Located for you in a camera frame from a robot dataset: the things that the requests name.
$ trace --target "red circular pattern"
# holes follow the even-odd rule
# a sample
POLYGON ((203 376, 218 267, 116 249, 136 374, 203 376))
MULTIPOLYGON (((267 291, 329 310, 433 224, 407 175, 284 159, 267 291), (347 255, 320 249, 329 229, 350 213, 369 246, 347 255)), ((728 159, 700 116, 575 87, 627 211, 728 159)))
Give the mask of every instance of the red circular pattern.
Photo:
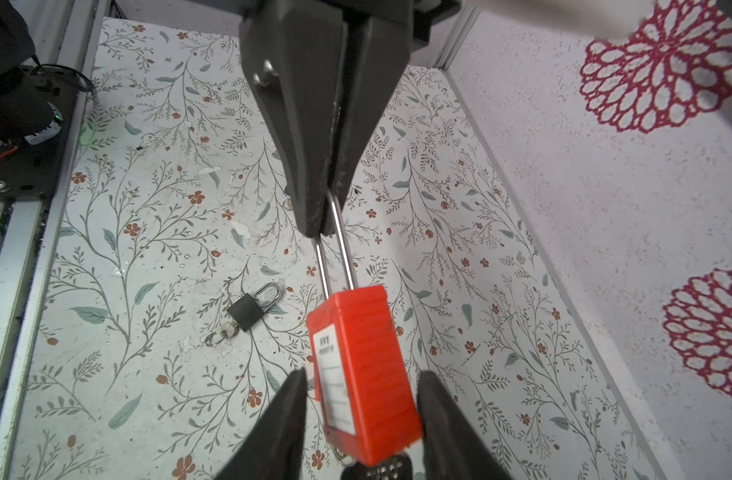
POLYGON ((664 310, 670 345, 683 364, 732 396, 732 270, 689 279, 664 310))
POLYGON ((618 131, 678 127, 732 94, 732 20, 715 0, 659 0, 637 32, 586 49, 586 109, 618 131))

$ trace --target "metal key ring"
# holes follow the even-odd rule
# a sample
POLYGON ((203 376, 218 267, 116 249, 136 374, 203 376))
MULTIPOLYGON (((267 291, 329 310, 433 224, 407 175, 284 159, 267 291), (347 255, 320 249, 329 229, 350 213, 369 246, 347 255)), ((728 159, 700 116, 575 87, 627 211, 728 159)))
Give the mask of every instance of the metal key ring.
POLYGON ((209 333, 206 336, 206 338, 203 339, 203 344, 206 346, 217 346, 226 339, 227 339, 227 333, 225 333, 224 330, 220 329, 216 332, 209 333), (219 340, 217 340, 216 342, 212 342, 212 338, 214 337, 214 335, 219 335, 219 340))

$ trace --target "speckled wall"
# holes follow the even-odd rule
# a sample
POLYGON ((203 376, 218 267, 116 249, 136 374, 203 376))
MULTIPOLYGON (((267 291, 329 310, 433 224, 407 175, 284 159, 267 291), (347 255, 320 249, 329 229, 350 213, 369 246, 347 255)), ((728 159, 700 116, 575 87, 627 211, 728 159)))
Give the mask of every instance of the speckled wall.
POLYGON ((665 473, 732 478, 732 22, 660 0, 612 44, 483 13, 450 76, 665 473))

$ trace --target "screw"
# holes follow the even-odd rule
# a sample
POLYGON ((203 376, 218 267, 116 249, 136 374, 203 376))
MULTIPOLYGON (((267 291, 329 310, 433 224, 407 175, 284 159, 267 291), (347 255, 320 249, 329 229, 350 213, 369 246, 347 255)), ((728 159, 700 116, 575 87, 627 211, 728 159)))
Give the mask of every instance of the screw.
POLYGON ((5 194, 9 190, 11 190, 11 186, 3 180, 0 180, 0 194, 5 194))
POLYGON ((272 66, 272 63, 270 63, 269 60, 265 60, 265 63, 262 64, 262 68, 265 70, 266 74, 270 74, 273 77, 278 76, 278 72, 275 71, 275 68, 272 66))
POLYGON ((254 76, 252 77, 252 80, 254 81, 254 85, 256 85, 258 87, 267 87, 268 86, 265 82, 263 82, 259 78, 259 75, 258 74, 254 74, 254 76))

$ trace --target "orange flower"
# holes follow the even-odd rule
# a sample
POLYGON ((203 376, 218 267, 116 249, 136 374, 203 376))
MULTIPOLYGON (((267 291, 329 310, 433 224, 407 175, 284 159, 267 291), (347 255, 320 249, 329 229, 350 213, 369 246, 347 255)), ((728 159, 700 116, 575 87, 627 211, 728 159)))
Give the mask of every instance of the orange flower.
POLYGON ((179 460, 176 461, 176 468, 172 470, 172 476, 177 480, 185 480, 187 474, 193 473, 195 470, 196 464, 192 462, 192 456, 179 457, 179 460))
POLYGON ((200 204, 203 199, 206 198, 206 196, 204 196, 200 190, 196 190, 193 195, 188 195, 187 197, 190 199, 190 203, 193 205, 200 204))
POLYGON ((320 450, 316 450, 313 454, 313 468, 320 470, 323 467, 323 454, 320 450))
POLYGON ((140 230, 142 228, 137 224, 128 224, 126 228, 124 229, 124 234, 129 234, 131 236, 137 236, 140 234, 140 230))
POLYGON ((246 403, 252 406, 252 408, 262 404, 262 392, 257 392, 255 389, 248 391, 248 398, 246 403))

